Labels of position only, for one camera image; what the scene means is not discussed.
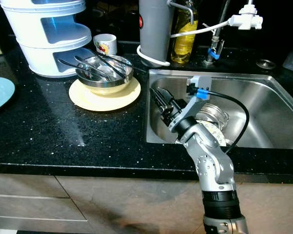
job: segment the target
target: olive oil bottle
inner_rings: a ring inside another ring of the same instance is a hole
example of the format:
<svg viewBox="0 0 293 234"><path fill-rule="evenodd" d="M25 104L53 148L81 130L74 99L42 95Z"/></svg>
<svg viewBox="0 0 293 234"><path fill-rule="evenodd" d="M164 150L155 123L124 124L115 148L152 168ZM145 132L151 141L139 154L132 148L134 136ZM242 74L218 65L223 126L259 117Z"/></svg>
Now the olive oil bottle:
<svg viewBox="0 0 293 234"><path fill-rule="evenodd" d="M198 25L198 14L194 0L184 0L183 5L192 9L194 14L194 24L190 23L189 11L178 9L178 18L174 33L184 33L194 31ZM186 63L189 61L195 35L187 35L174 38L172 41L171 60L177 63Z"/></svg>

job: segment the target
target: stainless steel bowl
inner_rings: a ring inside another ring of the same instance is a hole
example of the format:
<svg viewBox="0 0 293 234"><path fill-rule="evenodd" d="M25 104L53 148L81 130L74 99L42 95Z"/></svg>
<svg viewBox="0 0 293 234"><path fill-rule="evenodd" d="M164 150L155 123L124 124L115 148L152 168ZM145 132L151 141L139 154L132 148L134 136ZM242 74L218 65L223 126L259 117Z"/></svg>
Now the stainless steel bowl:
<svg viewBox="0 0 293 234"><path fill-rule="evenodd" d="M133 75L131 62L117 55L111 55L110 57L125 62L129 65L126 66L124 64L121 64L112 58L104 59L115 69L117 69L117 71L119 71L121 74L124 74L125 78L121 77L112 68L107 66L103 61L98 58L97 55L87 58L85 59L85 61L91 66L94 66L100 71L103 71L105 74L107 74L109 80L106 80L99 73L96 76L93 73L76 69L79 81L84 84L91 92L102 95L112 94L121 91L130 83ZM93 71L93 69L91 69L91 67L86 64L79 63L77 66L89 71Z"/></svg>
<svg viewBox="0 0 293 234"><path fill-rule="evenodd" d="M195 118L197 120L205 120L216 122L218 128L223 131L229 120L229 115L222 111L218 106L211 103L205 103L201 110L196 114Z"/></svg>

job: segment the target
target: cabinet drawer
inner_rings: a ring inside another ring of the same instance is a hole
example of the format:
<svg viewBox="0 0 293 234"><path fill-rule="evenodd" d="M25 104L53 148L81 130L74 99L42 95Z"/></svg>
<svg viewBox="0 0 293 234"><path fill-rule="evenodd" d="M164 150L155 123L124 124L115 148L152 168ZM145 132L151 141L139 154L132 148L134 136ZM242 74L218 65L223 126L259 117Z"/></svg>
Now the cabinet drawer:
<svg viewBox="0 0 293 234"><path fill-rule="evenodd" d="M0 217L0 229L50 233L89 233L91 226L84 220L47 220Z"/></svg>
<svg viewBox="0 0 293 234"><path fill-rule="evenodd" d="M85 220L70 198L0 195L0 217Z"/></svg>
<svg viewBox="0 0 293 234"><path fill-rule="evenodd" d="M68 197L50 175L0 174L0 195Z"/></svg>

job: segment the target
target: white cord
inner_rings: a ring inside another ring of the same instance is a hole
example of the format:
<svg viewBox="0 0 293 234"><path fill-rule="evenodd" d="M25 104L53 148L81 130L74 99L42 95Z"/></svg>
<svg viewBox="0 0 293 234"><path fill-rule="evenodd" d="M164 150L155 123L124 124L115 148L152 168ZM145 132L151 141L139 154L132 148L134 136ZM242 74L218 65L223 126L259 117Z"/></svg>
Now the white cord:
<svg viewBox="0 0 293 234"><path fill-rule="evenodd" d="M204 27L206 27L206 28L209 28L209 26L208 26L207 24L205 24L205 23L202 23L202 25L203 25ZM211 30L211 33L213 33L213 36L215 36L215 34L216 34L216 29Z"/></svg>
<svg viewBox="0 0 293 234"><path fill-rule="evenodd" d="M181 36L185 36L185 35L193 35L193 34L205 33L205 32L212 31L212 30L214 30L216 28L224 27L226 25L229 25L229 20L227 20L225 22L222 22L222 23L219 23L219 24L216 24L214 26L208 27L208 28L203 28L203 29L190 31L190 32L173 34L173 35L170 36L170 38L176 38L176 37L181 37Z"/></svg>
<svg viewBox="0 0 293 234"><path fill-rule="evenodd" d="M137 47L137 54L140 57L142 57L143 59L148 60L148 61L153 62L153 63L156 63L156 64L161 65L161 66L166 66L166 67L170 66L170 62L167 62L167 61L162 62L162 61L153 59L153 58L151 58L149 56L146 56L146 55L142 54L141 51L140 51L140 47L141 47L140 45Z"/></svg>

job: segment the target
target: sink basin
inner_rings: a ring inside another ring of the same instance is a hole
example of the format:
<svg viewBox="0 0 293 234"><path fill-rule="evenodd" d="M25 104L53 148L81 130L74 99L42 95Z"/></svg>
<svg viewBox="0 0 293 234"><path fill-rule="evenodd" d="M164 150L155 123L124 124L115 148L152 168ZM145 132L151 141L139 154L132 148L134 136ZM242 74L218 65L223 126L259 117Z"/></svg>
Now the sink basin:
<svg viewBox="0 0 293 234"><path fill-rule="evenodd" d="M250 121L238 147L293 149L293 98L271 76L191 71L150 70L149 87L168 89L175 99L189 98L186 94L187 78L193 75L212 77L211 90L238 99L248 109ZM245 122L244 111L234 102L210 96L209 103L229 115L222 130L226 142L233 142ZM148 93L146 102L146 141L174 143L172 134L161 121L160 113Z"/></svg>

